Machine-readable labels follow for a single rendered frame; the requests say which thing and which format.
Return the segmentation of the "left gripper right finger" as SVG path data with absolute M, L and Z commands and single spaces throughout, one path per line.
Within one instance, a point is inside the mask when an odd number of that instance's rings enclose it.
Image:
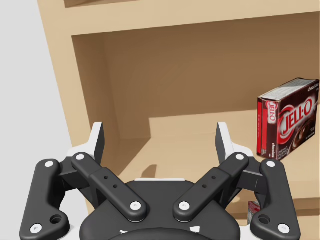
M 191 222 L 213 201 L 225 209 L 245 189 L 254 192 L 260 205 L 250 223 L 256 238 L 300 239 L 284 164 L 273 159 L 258 162 L 249 148 L 232 142 L 225 122 L 217 123 L 215 147 L 219 166 L 208 171 L 174 203 L 174 218 L 181 223 Z

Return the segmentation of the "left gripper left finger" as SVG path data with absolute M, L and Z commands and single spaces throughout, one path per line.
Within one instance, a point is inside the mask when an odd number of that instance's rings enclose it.
M 128 221 L 148 215 L 146 202 L 110 169 L 101 166 L 105 147 L 102 122 L 92 126 L 87 143 L 71 148 L 62 162 L 45 159 L 35 167 L 19 237 L 61 239 L 70 231 L 68 216 L 60 210 L 67 191 L 79 190 L 94 208 L 109 201 Z

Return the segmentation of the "red and white can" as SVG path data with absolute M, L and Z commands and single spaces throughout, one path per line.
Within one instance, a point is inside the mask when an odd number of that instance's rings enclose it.
M 247 224 L 249 225 L 255 213 L 261 210 L 260 204 L 257 201 L 248 202 L 248 214 L 247 214 Z

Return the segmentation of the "pale wooden shelf unit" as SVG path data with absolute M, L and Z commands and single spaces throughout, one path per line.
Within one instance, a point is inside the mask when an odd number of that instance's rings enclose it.
M 124 182 L 196 182 L 215 134 L 257 150 L 258 96 L 320 76 L 320 0 L 37 0 L 73 146 L 103 122 Z

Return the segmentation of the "brown and red carton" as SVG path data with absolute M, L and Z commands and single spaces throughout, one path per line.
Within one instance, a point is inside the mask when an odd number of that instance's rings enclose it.
M 320 80 L 296 78 L 257 98 L 259 156 L 282 160 L 316 133 Z

